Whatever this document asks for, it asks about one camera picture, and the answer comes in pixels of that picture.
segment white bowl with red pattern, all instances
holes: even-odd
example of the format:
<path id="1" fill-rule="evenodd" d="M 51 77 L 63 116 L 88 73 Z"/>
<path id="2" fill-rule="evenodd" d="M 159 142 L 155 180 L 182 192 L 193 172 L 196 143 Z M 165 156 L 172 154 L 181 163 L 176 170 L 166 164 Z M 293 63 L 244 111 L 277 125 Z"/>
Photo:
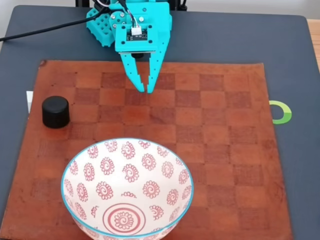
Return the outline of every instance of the white bowl with red pattern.
<path id="1" fill-rule="evenodd" d="M 75 156 L 63 173 L 61 194 L 75 223 L 94 240 L 160 240 L 189 209 L 194 183 L 171 150 L 117 138 Z"/>

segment teal plastic part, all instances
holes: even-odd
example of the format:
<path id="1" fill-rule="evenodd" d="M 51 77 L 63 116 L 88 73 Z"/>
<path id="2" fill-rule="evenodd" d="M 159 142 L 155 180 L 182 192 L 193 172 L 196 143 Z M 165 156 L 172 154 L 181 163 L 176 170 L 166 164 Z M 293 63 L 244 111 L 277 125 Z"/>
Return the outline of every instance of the teal plastic part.
<path id="1" fill-rule="evenodd" d="M 156 86 L 162 63 L 170 41 L 172 30 L 172 16 L 170 6 L 166 1 L 156 0 L 127 0 L 127 7 L 138 21 L 142 32 L 147 32 L 147 40 L 129 40 L 132 21 L 117 0 L 111 0 L 109 14 L 102 14 L 95 21 L 87 23 L 87 28 L 101 43 L 110 47 L 115 42 L 115 51 L 121 55 L 126 75 L 139 92 L 145 88 L 137 70 L 136 59 L 132 53 L 150 53 L 149 77 L 147 92 L 151 94 Z M 96 14 L 92 9 L 87 17 Z"/>
<path id="2" fill-rule="evenodd" d="M 96 15 L 98 11 L 96 9 L 91 9 L 86 17 L 90 18 Z M 110 47 L 115 41 L 115 36 L 111 31 L 111 26 L 109 23 L 109 14 L 103 14 L 93 21 L 88 21 L 86 27 L 95 36 L 95 38 L 101 43 L 103 47 Z"/>

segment green logo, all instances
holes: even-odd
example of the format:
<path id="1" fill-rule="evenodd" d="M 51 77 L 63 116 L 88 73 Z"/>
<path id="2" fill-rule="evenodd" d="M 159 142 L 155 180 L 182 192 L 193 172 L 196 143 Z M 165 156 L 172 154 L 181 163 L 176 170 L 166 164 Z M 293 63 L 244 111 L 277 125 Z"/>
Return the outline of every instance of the green logo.
<path id="1" fill-rule="evenodd" d="M 286 124 L 288 123 L 292 118 L 292 112 L 288 105 L 284 104 L 281 101 L 269 101 L 269 104 L 278 106 L 283 111 L 283 117 L 281 119 L 273 119 L 273 124 L 279 125 L 279 124 Z"/>

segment brown leather mat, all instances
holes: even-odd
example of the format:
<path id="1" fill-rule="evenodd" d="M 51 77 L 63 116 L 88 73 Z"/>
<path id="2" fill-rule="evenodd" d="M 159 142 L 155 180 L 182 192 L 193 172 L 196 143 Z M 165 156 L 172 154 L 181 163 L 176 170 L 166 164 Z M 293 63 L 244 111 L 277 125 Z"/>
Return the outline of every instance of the brown leather mat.
<path id="1" fill-rule="evenodd" d="M 69 101 L 65 128 L 42 124 L 52 95 Z M 193 203 L 165 240 L 293 239 L 262 64 L 165 63 L 146 94 L 121 62 L 79 61 L 39 68 L 0 236 L 89 239 L 64 207 L 61 177 L 79 151 L 119 137 L 163 144 L 191 171 Z"/>

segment leather chessboard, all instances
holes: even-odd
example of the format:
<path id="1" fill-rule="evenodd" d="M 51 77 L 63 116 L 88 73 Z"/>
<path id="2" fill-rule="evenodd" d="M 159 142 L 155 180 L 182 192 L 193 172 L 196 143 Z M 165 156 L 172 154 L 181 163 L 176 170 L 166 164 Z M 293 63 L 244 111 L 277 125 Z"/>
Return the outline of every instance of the leather chessboard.
<path id="1" fill-rule="evenodd" d="M 147 63 L 139 64 L 146 79 Z M 41 105 L 67 98 L 70 124 L 49 129 Z M 192 205 L 165 240 L 292 240 L 263 64 L 164 63 L 152 94 L 121 62 L 44 61 L 0 236 L 88 240 L 60 194 L 67 163 L 87 146 L 136 137 L 177 153 L 192 174 Z"/>

